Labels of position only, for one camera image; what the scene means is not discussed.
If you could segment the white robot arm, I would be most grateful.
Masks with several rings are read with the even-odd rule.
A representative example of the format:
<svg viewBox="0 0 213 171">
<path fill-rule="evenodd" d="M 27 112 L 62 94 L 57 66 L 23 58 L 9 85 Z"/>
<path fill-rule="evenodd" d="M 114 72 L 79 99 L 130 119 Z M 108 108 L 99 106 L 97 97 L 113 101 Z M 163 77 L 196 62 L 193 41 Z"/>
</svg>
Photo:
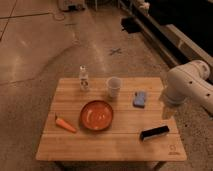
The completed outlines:
<svg viewBox="0 0 213 171">
<path fill-rule="evenodd" d="M 213 117 L 213 85 L 207 82 L 209 65 L 202 60 L 193 60 L 170 69 L 167 85 L 161 93 L 166 107 L 181 106 L 187 98 L 196 101 Z"/>
</svg>

